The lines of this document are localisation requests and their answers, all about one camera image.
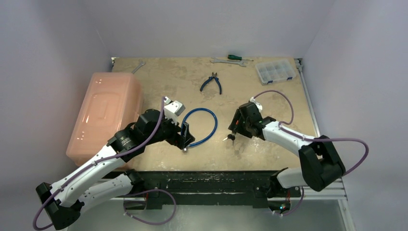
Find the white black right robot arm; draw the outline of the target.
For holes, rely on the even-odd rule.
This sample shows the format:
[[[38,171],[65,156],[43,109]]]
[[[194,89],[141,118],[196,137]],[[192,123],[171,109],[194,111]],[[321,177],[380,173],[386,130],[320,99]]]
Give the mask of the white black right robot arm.
[[[228,127],[233,135],[275,143],[298,156],[299,168],[284,168],[271,176],[270,190],[281,196],[292,187],[307,186],[322,191],[342,177],[345,166],[327,136],[318,138],[282,126],[272,117],[262,117],[253,102],[241,105]]]

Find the green-handled screwdriver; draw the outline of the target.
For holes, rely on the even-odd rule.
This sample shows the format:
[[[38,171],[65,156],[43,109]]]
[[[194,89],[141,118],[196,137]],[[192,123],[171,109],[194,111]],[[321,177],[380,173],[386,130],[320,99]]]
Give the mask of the green-handled screwdriver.
[[[252,60],[252,59],[246,59],[246,58],[243,58],[243,57],[241,57],[241,56],[232,55],[232,54],[229,54],[229,55],[227,56],[227,58],[230,59],[230,60],[235,60],[235,61],[241,61],[241,60],[246,60],[246,61],[251,61],[251,62],[254,61],[254,60]]]

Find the black-headed key bunch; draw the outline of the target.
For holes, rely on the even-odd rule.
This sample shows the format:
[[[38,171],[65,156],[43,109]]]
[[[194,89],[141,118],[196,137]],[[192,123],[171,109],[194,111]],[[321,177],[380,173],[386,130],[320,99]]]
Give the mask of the black-headed key bunch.
[[[228,141],[228,140],[230,140],[230,141],[231,141],[231,144],[232,144],[232,146],[233,146],[233,145],[234,145],[234,143],[235,143],[235,140],[236,140],[236,136],[235,136],[235,134],[233,134],[233,133],[228,134],[228,135],[227,135],[227,137],[226,137],[226,138],[224,138],[222,141]]]

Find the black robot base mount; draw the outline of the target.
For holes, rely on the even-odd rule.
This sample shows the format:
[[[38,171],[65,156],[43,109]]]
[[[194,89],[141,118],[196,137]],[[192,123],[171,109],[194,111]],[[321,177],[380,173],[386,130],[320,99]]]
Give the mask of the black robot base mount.
[[[301,196],[299,187],[284,189],[276,170],[242,171],[125,171],[131,193],[147,191],[147,209],[164,205],[246,205],[252,208],[286,209],[289,200]]]

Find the pink plastic storage box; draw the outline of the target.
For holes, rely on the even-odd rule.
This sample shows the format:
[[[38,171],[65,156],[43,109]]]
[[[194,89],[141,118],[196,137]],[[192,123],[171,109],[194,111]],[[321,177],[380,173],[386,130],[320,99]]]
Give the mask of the pink plastic storage box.
[[[143,108],[141,82],[132,73],[92,75],[66,155],[79,167],[116,132],[137,121]]]

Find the clear plastic organizer box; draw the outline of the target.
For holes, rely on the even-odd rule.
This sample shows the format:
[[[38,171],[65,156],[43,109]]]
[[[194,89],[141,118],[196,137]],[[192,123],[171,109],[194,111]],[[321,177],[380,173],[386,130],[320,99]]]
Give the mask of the clear plastic organizer box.
[[[262,85],[293,80],[297,76],[293,66],[287,59],[258,63],[255,68]]]

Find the blue cable lock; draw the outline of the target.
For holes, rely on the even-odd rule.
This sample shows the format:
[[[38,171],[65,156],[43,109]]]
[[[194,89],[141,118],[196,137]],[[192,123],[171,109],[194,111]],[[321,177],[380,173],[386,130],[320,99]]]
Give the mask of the blue cable lock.
[[[183,121],[189,123],[190,132],[195,137],[195,141],[182,150],[183,154],[208,154],[218,127],[216,114],[207,108],[196,108],[188,112]]]

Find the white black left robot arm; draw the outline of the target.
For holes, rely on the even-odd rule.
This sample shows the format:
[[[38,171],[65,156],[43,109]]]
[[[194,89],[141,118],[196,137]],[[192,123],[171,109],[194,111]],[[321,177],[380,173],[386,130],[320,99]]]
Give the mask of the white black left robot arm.
[[[145,188],[144,179],[135,170],[127,170],[103,184],[95,183],[143,153],[147,145],[166,141],[182,150],[194,140],[187,122],[179,125],[165,118],[163,110],[145,111],[136,122],[118,131],[95,156],[73,173],[55,183],[43,182],[37,186],[36,192],[42,205],[34,217],[34,229],[44,230],[37,226],[42,211],[46,211],[52,227],[62,230],[72,225],[86,210],[111,198],[161,193],[161,189]]]

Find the silver wrench near screwdriver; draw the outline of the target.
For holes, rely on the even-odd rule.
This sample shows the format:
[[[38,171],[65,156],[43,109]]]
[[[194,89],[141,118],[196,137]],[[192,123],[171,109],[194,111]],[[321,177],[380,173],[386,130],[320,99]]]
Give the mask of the silver wrench near screwdriver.
[[[241,61],[233,61],[233,60],[223,60],[223,59],[218,59],[216,57],[211,57],[210,58],[210,62],[211,63],[224,63],[224,64],[236,64],[239,65],[241,67],[246,67],[245,61],[241,60]]]

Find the small silver wrench left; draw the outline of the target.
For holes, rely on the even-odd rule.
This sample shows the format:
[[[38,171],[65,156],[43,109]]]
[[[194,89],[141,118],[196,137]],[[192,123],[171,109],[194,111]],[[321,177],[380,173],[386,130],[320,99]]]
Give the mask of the small silver wrench left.
[[[144,61],[140,61],[140,63],[132,70],[132,74],[135,74],[142,66],[144,66],[146,63]]]

